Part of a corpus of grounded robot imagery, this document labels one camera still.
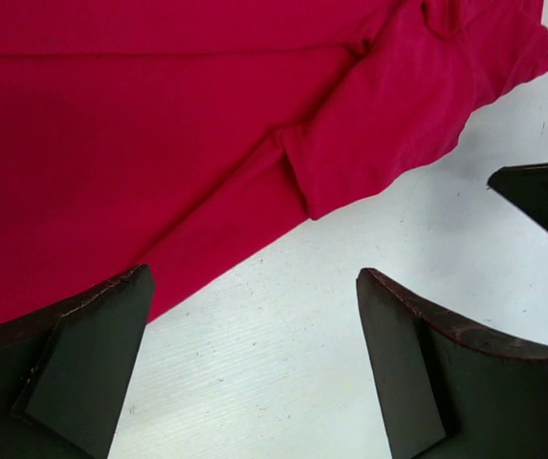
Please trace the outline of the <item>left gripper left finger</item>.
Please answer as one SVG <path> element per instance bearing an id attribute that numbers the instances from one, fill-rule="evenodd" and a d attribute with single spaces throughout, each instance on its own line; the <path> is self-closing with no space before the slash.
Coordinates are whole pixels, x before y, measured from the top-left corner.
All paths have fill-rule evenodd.
<path id="1" fill-rule="evenodd" d="M 146 265 L 0 324 L 0 458 L 105 458 L 151 308 Z"/>

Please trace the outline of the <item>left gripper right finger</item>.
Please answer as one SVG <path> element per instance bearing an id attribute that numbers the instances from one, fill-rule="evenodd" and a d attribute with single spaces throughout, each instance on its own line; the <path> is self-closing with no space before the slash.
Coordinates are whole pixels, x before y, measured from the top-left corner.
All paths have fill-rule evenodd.
<path id="1" fill-rule="evenodd" d="M 480 324 L 375 269 L 359 312 L 395 458 L 548 458 L 548 345 Z"/>

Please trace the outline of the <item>red t shirt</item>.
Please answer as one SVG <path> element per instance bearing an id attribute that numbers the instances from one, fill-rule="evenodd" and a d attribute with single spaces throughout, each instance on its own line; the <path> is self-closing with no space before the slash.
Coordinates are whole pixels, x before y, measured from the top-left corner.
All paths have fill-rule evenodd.
<path id="1" fill-rule="evenodd" d="M 141 263 L 153 316 L 548 72 L 539 1 L 0 1 L 0 323 Z"/>

